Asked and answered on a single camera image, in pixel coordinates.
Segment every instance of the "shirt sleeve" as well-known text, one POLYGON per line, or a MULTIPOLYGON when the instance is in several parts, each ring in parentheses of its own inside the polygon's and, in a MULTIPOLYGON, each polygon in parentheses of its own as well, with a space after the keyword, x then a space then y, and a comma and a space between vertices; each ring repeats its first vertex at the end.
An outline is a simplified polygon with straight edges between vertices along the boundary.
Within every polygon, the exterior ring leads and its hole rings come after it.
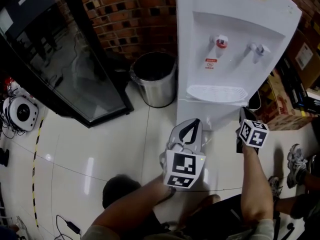
POLYGON ((250 237, 250 240, 273 240, 275 235, 274 221, 272 219, 262 219, 250 237))
POLYGON ((81 240, 120 240, 120 237, 105 226, 93 225, 88 228, 81 240))

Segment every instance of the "drip tray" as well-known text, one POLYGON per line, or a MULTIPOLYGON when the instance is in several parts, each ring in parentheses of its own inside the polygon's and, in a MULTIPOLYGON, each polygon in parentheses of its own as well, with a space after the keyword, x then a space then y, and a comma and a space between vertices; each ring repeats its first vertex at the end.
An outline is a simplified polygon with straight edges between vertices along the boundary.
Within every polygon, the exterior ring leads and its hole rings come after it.
POLYGON ((242 102, 248 93, 241 87, 216 85, 191 85, 186 90, 193 98, 213 103, 242 102))

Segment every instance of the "white cube with black markers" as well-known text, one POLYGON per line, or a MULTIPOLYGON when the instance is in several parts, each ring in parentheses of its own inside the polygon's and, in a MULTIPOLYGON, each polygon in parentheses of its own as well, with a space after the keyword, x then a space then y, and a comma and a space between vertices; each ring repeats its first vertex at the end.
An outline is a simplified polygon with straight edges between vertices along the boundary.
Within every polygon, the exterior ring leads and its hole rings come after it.
POLYGON ((167 186, 190 189, 199 178, 205 160, 204 155, 167 149, 163 163, 163 183, 167 186))
POLYGON ((239 137, 250 147, 262 148, 269 135, 269 128, 265 123, 243 120, 239 137))

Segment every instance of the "white water dispenser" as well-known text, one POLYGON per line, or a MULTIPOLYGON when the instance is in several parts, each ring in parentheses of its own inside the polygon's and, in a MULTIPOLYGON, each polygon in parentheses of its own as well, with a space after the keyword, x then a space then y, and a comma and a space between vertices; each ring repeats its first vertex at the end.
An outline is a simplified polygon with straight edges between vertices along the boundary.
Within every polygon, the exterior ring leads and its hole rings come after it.
POLYGON ((177 0, 177 124, 230 121, 274 69, 302 12, 291 0, 177 0))

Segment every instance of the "white round device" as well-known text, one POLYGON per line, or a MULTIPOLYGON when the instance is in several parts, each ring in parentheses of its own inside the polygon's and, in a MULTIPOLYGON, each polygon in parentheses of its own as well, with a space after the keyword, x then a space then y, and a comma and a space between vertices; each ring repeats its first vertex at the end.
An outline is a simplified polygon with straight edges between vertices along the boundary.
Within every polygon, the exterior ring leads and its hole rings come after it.
POLYGON ((3 112, 7 113, 10 120, 23 131, 32 131, 38 118, 39 110, 24 97, 5 99, 3 112))

